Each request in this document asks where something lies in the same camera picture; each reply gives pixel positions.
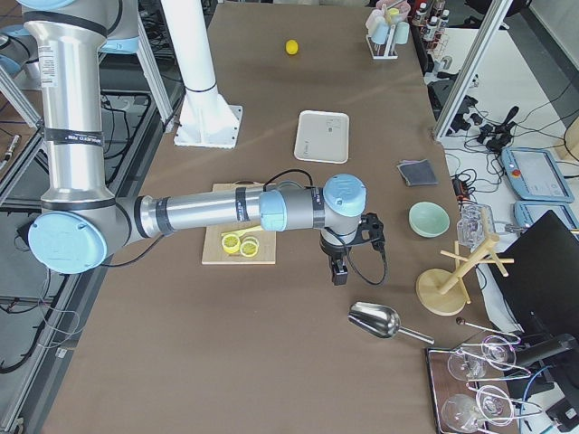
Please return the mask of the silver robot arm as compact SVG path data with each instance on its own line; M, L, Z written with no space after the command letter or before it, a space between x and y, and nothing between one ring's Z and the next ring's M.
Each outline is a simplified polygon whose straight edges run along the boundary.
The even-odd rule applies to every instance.
M1 66L20 89L41 89L37 43L22 24L1 29Z
M346 281L343 258L362 242L371 215L355 176L321 187L265 184L156 199L117 198L106 186L99 56L138 49L134 1L25 1L25 29L38 46L43 138L50 186L28 232L33 255L47 268L78 274L129 244L176 231L259 222L266 231L316 229L335 284Z

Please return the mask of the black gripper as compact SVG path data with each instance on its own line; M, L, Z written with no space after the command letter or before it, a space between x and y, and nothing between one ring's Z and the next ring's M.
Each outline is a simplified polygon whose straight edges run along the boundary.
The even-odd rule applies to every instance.
M347 245L330 228L324 228L320 231L320 248L328 256L333 285L345 285L348 278Z

